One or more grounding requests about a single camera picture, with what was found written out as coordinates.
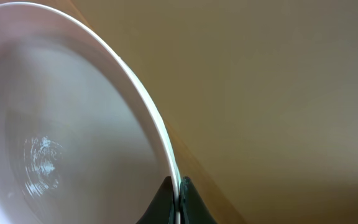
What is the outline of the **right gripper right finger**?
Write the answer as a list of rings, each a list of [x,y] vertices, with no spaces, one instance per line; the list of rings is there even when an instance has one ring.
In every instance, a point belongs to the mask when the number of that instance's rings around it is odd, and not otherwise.
[[[180,184],[180,215],[182,224],[217,224],[189,177]]]

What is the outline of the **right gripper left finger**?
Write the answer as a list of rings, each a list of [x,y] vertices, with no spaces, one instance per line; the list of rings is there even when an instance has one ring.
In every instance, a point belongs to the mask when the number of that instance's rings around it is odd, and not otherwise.
[[[136,224],[174,224],[175,204],[170,176],[164,178],[157,193]]]

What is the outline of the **white plate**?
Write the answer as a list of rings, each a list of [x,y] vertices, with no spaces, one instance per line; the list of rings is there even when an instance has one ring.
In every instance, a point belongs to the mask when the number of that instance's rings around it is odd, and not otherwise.
[[[77,19],[0,4],[0,223],[136,223],[180,173],[126,63]]]

